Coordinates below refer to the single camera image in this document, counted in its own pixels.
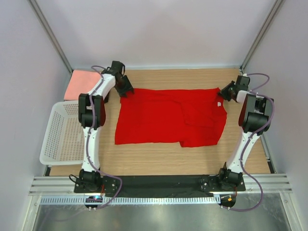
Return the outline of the red t-shirt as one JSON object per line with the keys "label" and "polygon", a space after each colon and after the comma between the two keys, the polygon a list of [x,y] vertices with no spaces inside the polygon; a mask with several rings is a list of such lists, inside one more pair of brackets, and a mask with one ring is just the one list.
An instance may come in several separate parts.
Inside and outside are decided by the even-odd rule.
{"label": "red t-shirt", "polygon": [[219,89],[135,89],[121,98],[115,144],[179,143],[184,148],[217,145],[227,112]]}

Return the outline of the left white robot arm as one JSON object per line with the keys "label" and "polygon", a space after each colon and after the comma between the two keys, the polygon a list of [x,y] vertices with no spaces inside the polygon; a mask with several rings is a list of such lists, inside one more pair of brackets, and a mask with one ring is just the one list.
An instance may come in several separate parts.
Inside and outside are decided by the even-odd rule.
{"label": "left white robot arm", "polygon": [[104,104],[109,100],[109,92],[114,88],[118,95],[127,97],[134,93],[134,88],[125,75],[125,65],[112,61],[110,67],[93,65],[92,70],[100,79],[88,93],[78,97],[78,120],[84,132],[84,159],[79,176],[75,181],[74,192],[98,192],[103,188],[99,161],[99,139],[106,121]]}

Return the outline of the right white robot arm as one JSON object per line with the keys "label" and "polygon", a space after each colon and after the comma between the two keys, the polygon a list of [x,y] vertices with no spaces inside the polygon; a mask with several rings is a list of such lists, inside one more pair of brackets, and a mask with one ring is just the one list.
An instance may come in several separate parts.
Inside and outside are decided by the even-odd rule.
{"label": "right white robot arm", "polygon": [[250,74],[239,75],[218,94],[223,99],[242,104],[238,119],[241,129],[235,151],[218,172],[217,186],[224,191],[232,190],[243,182],[244,166],[250,152],[260,136],[270,128],[274,115],[274,99],[257,93],[269,81],[269,76],[261,73],[267,80],[260,86],[250,89]]}

